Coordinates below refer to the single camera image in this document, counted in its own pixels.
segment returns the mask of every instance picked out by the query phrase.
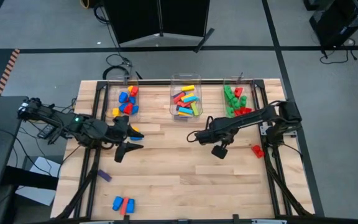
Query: black stand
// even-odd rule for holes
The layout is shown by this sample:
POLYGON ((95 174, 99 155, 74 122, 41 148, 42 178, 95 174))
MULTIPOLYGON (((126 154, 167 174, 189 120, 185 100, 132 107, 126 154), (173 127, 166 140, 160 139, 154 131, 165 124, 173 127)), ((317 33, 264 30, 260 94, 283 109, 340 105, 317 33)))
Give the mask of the black stand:
POLYGON ((27 170, 7 166, 5 168, 2 185, 23 185, 28 187, 37 187, 41 189, 56 190, 59 178, 49 175, 38 174, 27 170))

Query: transparent container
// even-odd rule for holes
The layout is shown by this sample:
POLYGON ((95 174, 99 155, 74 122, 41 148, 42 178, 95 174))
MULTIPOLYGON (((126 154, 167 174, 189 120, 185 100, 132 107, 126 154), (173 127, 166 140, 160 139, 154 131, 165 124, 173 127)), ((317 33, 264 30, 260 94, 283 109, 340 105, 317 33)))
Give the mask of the transparent container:
POLYGON ((236 88, 242 88, 242 94, 241 96, 246 96, 247 97, 247 106, 250 105, 252 102, 252 92, 251 92, 251 79, 246 79, 243 76, 231 76, 231 77, 227 77, 223 80, 223 86, 222 86, 222 94, 223 94, 223 111, 224 111, 224 115, 226 117, 231 117, 229 115, 229 113, 227 112, 227 107, 229 106, 229 104, 226 101, 226 97, 224 95, 224 86, 228 85, 231 87, 231 90, 234 92, 234 90, 236 88))
POLYGON ((174 74, 171 77, 171 95, 170 95, 170 112, 175 120, 187 120, 191 121, 197 119, 203 113, 203 98, 201 95, 201 76, 198 74, 174 74), (173 102, 173 95, 181 92, 181 88, 184 86, 194 85, 195 89, 192 91, 186 91, 186 94, 194 93, 198 97, 196 102, 198 116, 183 118, 178 115, 177 104, 173 102))
MULTIPOLYGON (((130 86, 136 86, 139 88, 139 80, 134 75, 118 75, 109 77, 108 83, 109 83, 109 104, 108 104, 108 115, 109 117, 112 117, 112 109, 118 108, 122 105, 122 103, 119 102, 119 95, 122 92, 125 92, 130 95, 130 92, 128 90, 128 87, 130 86)), ((140 116, 140 101, 139 101, 139 95, 140 95, 140 89, 136 95, 136 102, 135 105, 139 106, 139 111, 136 114, 128 115, 120 111, 120 116, 128 115, 129 121, 138 121, 140 116)))

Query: yellow block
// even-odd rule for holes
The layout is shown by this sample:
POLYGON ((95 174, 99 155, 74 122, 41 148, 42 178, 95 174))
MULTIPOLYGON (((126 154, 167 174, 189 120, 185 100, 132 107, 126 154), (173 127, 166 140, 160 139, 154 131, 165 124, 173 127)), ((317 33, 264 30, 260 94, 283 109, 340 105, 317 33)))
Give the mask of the yellow block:
POLYGON ((194 85, 191 86, 184 86, 181 88, 182 91, 190 91, 190 90, 194 90, 194 85))
POLYGON ((193 116, 193 115, 191 115, 191 114, 184 113, 184 112, 178 112, 178 115, 182 115, 182 116, 193 116))
POLYGON ((113 116, 119 116, 119 109, 118 108, 114 108, 114 109, 112 109, 112 115, 113 116))
POLYGON ((194 93, 187 94, 186 96, 181 97, 180 99, 183 101, 184 99, 194 96, 194 93))
POLYGON ((191 105, 191 109, 193 110, 194 115, 198 116, 198 110, 197 110, 196 102, 194 101, 190 105, 191 105))

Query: wooden table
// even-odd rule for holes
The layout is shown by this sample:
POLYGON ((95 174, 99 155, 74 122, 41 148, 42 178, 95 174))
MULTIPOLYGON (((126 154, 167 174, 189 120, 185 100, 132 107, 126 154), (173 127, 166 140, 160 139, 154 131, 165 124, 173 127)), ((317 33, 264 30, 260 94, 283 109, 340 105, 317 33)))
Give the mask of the wooden table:
MULTIPOLYGON (((285 99, 279 79, 264 82, 269 101, 285 99)), ((91 114, 95 86, 96 81, 81 82, 76 113, 91 114)), ((247 107, 253 108, 250 86, 244 87, 247 107)), ((144 148, 127 153, 122 163, 114 162, 115 149, 102 151, 99 168, 111 175, 112 181, 98 177, 92 220, 122 220, 119 212, 112 210, 117 195, 136 200, 131 220, 230 219, 232 214, 240 218, 274 217, 264 160, 256 158, 251 150, 251 146, 260 145, 258 126, 241 129, 223 160, 211 154, 212 144, 200 146, 186 141, 188 133, 205 128, 208 116, 224 116, 222 85, 202 86, 203 114, 192 123, 172 119, 170 86, 142 85, 139 94, 139 120, 131 125, 145 135, 144 140, 137 141, 144 148)), ((117 100, 109 99, 109 105, 117 100)), ((285 142, 298 147, 296 138, 285 136, 285 142)), ((65 157, 76 147, 76 141, 69 140, 65 157)), ((279 150, 288 188, 307 211, 314 213, 299 154, 286 146, 279 150)), ((84 149, 79 148, 64 163, 51 217, 58 215, 77 191, 83 156, 84 149)), ((284 214, 277 185, 276 190, 284 214)), ((81 216, 85 215, 87 199, 85 192, 81 216)))

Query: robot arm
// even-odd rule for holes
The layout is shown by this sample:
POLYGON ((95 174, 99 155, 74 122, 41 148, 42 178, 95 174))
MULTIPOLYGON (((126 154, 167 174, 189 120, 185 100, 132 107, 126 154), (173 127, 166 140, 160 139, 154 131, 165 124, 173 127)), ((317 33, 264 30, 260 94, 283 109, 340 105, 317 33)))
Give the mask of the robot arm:
POLYGON ((124 142, 129 137, 144 137, 129 125, 128 116, 118 116, 113 119, 114 125, 109 126, 104 121, 94 119, 89 115, 62 113, 55 110, 54 105, 44 106, 38 98, 25 100, 17 111, 19 119, 24 121, 35 120, 43 121, 56 127, 55 133, 49 139, 49 144, 53 144, 59 136, 66 137, 70 134, 84 147, 102 147, 101 143, 111 143, 118 146, 115 156, 116 162, 121 162, 126 152, 143 148, 138 144, 124 142))
POLYGON ((194 131, 194 141, 202 145, 221 141, 222 144, 212 150, 212 154, 220 159, 224 159, 227 154, 226 146, 234 142, 234 136, 241 128, 263 122, 274 122, 275 125, 266 130, 267 139, 270 145, 279 146, 283 144, 283 134, 299 128, 302 120, 295 102, 292 101, 274 101, 267 107, 249 114, 235 118, 212 118, 208 123, 210 118, 212 117, 208 118, 205 130, 194 131))

